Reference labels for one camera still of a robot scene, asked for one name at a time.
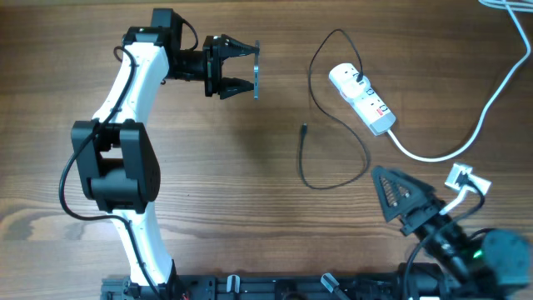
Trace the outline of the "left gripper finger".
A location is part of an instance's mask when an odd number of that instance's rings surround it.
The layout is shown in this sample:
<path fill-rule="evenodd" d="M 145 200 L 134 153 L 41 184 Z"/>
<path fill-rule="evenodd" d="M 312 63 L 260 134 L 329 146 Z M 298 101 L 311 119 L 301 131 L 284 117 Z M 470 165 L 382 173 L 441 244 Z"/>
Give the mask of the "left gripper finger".
<path fill-rule="evenodd" d="M 218 86 L 218 95 L 223 100 L 253 89 L 254 84 L 252 82 L 236 77 L 223 77 Z"/>
<path fill-rule="evenodd" d="M 222 56 L 224 58 L 236 58 L 259 53 L 259 47 L 239 42 L 226 34 L 222 35 L 222 40 Z"/>

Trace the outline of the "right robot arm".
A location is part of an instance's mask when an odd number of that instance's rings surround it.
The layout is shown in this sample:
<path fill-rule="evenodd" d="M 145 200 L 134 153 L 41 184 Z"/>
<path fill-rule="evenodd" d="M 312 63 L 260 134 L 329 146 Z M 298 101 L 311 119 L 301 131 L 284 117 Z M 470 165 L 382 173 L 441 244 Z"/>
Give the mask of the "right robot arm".
<path fill-rule="evenodd" d="M 530 281 L 530 244 L 517 232 L 482 228 L 466 234 L 460 222 L 486 201 L 486 186 L 468 172 L 456 172 L 461 194 L 478 203 L 452 217 L 450 204 L 431 185 L 400 170 L 375 167 L 372 179 L 386 221 L 397 219 L 401 233 L 418 239 L 393 282 L 371 285 L 392 299 L 507 299 Z"/>

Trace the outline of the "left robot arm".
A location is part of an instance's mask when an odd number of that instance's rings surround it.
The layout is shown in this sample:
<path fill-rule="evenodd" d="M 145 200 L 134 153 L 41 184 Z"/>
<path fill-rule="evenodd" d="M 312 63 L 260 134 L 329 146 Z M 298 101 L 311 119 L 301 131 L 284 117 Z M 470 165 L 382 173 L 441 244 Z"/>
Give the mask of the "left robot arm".
<path fill-rule="evenodd" d="M 247 45 L 222 34 L 182 48 L 190 23 L 170 8 L 156 8 L 147 27 L 130 27 L 115 47 L 120 70 L 103 105 L 88 121 L 72 126 L 73 153 L 60 177 L 63 211 L 85 222 L 109 220 L 130 265 L 123 280 L 102 283 L 104 299 L 187 299 L 155 212 L 161 169 L 146 126 L 157 91 L 168 79 L 198 81 L 208 97 L 222 99 L 259 92 L 259 81 L 223 77 L 228 58 L 259 57 Z"/>

